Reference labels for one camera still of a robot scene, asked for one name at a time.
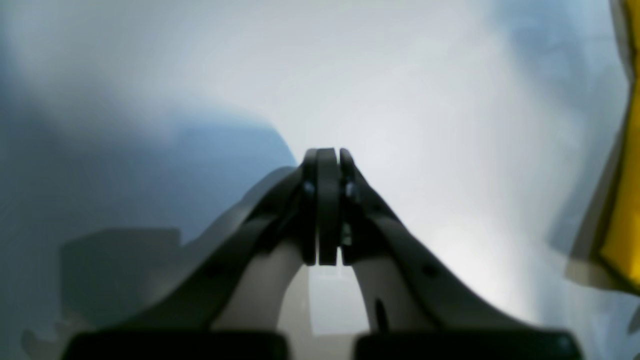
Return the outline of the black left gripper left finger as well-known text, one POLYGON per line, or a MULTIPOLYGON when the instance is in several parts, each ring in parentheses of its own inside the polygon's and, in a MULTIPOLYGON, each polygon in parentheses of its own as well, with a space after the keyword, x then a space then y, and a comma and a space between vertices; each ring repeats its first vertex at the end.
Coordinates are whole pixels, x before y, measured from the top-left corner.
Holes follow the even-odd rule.
POLYGON ((119 324, 74 336, 64 360, 289 360, 277 330, 304 265, 338 262, 338 156, 311 148, 176 289, 119 324))

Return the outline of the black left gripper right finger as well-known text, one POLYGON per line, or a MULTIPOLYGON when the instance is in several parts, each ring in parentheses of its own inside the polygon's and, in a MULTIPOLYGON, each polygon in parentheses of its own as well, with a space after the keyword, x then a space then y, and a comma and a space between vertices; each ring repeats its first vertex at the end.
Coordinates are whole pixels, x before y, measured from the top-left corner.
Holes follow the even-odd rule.
POLYGON ((365 301, 371 331, 355 360, 581 360, 571 333, 526 325, 489 304, 416 239, 339 151, 343 246, 365 301))

